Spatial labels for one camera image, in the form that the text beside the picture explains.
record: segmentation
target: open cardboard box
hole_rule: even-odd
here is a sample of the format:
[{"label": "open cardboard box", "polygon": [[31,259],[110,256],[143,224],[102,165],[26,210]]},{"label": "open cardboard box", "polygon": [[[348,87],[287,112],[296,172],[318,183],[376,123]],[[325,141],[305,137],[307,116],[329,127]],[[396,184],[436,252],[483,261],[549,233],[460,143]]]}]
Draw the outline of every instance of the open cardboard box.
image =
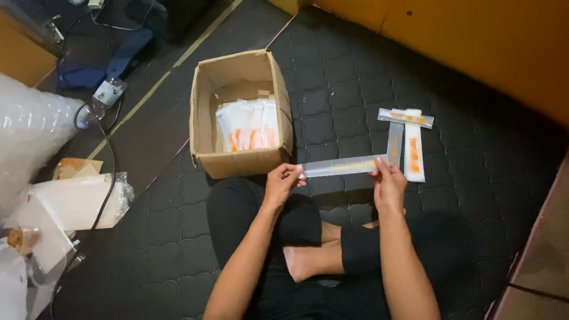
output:
[{"label": "open cardboard box", "polygon": [[[193,75],[189,141],[194,166],[201,163],[214,179],[268,173],[292,153],[292,118],[288,92],[268,50],[253,50],[201,61]],[[254,100],[269,91],[277,103],[278,147],[224,152],[215,115],[224,102]]]}]

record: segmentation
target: power strip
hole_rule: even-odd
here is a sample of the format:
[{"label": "power strip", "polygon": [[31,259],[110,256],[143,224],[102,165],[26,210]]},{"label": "power strip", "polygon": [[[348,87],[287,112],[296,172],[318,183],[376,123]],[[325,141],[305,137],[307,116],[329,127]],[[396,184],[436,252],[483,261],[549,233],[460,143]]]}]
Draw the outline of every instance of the power strip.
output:
[{"label": "power strip", "polygon": [[89,7],[91,10],[102,9],[104,3],[105,0],[89,0],[87,7]]}]

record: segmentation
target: yellow wall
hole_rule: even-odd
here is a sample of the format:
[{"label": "yellow wall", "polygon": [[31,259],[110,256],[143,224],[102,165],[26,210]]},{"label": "yellow wall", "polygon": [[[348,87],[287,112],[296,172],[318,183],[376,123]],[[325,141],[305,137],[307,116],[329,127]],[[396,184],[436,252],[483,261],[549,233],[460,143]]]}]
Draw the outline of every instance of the yellow wall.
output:
[{"label": "yellow wall", "polygon": [[569,1],[314,0],[314,4],[569,127]]},{"label": "yellow wall", "polygon": [[55,68],[56,58],[35,44],[25,30],[0,10],[0,72],[29,87]]}]

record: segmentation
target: stitched pattern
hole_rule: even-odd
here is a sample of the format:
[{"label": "stitched pattern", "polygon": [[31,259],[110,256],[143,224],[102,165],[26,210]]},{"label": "stitched pattern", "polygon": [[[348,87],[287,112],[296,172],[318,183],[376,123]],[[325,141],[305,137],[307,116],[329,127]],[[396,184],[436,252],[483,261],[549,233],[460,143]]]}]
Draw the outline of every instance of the stitched pattern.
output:
[{"label": "stitched pattern", "polygon": [[[422,129],[426,183],[409,183],[408,215],[448,211],[479,237],[476,274],[443,317],[482,319],[501,293],[564,156],[562,130],[491,89],[390,40],[306,8],[270,47],[289,93],[296,163],[386,152],[379,108],[434,116]],[[205,199],[211,180],[186,146],[113,229],[97,233],[85,263],[58,294],[65,319],[201,319],[219,276]],[[334,224],[373,210],[365,174],[308,179]]]}]

